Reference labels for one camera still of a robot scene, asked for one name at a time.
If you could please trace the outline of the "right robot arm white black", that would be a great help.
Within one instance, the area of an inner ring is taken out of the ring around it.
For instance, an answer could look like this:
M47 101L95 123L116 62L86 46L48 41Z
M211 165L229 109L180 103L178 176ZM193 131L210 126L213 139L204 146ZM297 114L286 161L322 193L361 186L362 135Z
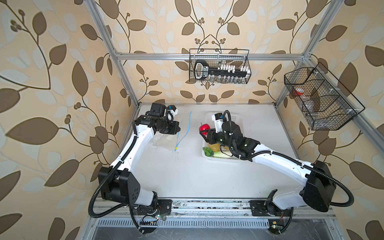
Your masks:
M245 137L228 110L214 114L213 121L213 129L199 129L206 143L227 147L230 157L265 165L299 184L292 190L272 190L261 208L263 212L276 216L284 210L305 206L327 212L330 207L346 208L355 202L352 192L332 177L327 164L300 161Z

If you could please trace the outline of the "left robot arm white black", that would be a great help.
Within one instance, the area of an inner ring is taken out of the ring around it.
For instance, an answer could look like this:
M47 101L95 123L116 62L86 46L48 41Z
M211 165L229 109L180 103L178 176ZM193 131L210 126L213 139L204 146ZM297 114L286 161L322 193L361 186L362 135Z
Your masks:
M122 152L109 167L99 170L99 186L88 207L90 217L101 218L122 207L140 208L145 215L158 212L157 193L142 188L134 171L156 133L176 135L181 130L179 122L175 120L177 114L178 109L174 105L153 103L149 111L132 122L133 133ZM117 205L102 213L95 213L94 205L98 196Z

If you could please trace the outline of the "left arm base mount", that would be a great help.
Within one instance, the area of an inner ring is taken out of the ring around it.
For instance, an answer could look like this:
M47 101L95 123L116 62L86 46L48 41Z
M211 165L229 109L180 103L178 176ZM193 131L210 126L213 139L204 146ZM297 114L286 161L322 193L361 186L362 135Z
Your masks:
M160 220L171 214L173 201L170 199L154 199L151 205L130 207L130 215L134 226L145 235L152 233Z

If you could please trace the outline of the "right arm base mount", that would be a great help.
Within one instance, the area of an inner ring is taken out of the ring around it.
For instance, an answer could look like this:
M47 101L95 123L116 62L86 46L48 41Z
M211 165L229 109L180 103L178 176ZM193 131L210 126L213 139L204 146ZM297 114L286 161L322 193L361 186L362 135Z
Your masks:
M283 235L290 226L294 208L281 210L269 200L251 200L249 201L253 217L270 217L268 219L268 231L272 235Z

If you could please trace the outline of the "red apple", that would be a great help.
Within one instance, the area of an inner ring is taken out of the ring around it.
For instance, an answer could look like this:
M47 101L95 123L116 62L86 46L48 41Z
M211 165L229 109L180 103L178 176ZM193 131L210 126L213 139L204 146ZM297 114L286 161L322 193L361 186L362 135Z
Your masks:
M199 127L199 131L200 131L200 133L201 133L202 135L207 136L207 134L208 134L208 130L209 130L210 128L211 128L210 125L208 125L208 124L203 124L203 125L201 125L201 126Z

